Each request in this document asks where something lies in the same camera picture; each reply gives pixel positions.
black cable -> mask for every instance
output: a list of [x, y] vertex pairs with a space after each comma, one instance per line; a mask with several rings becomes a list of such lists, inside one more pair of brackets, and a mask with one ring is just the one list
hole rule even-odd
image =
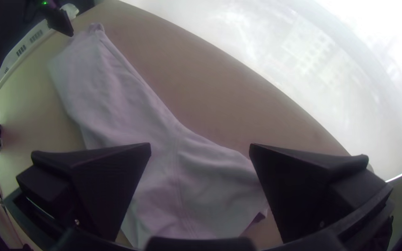
[[25, 0], [24, 9], [23, 9], [23, 22], [26, 23], [26, 24], [32, 22], [32, 20], [35, 18], [35, 15], [38, 12], [38, 7], [35, 7], [35, 10], [34, 10], [32, 16], [29, 19], [27, 19], [26, 18], [26, 13], [27, 13], [27, 8], [29, 7], [29, 3], [33, 3], [33, 5], [35, 7], [35, 3], [33, 1]]

white towel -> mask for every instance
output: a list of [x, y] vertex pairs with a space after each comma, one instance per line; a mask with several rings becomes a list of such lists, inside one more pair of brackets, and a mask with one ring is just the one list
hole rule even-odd
[[121, 226], [134, 247], [143, 248], [151, 236], [237, 237], [266, 208], [250, 160], [184, 127], [101, 24], [71, 38], [49, 71], [87, 149], [151, 144]]

beige table surface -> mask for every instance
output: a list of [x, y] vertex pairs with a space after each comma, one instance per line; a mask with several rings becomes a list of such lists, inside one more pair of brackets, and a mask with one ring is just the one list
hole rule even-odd
[[[245, 156], [250, 143], [348, 155], [285, 94], [186, 30], [117, 0], [107, 0], [73, 20], [75, 33], [92, 22], [103, 24], [108, 38], [175, 117], [195, 133]], [[67, 41], [60, 33], [45, 39], [0, 90], [0, 187], [4, 197], [18, 187], [15, 176], [32, 164], [33, 150], [84, 149], [78, 126], [67, 117], [46, 68]], [[33, 245], [11, 221], [22, 241]], [[0, 234], [9, 246], [20, 246], [11, 232], [0, 209]], [[258, 248], [281, 242], [271, 215], [244, 235]]]

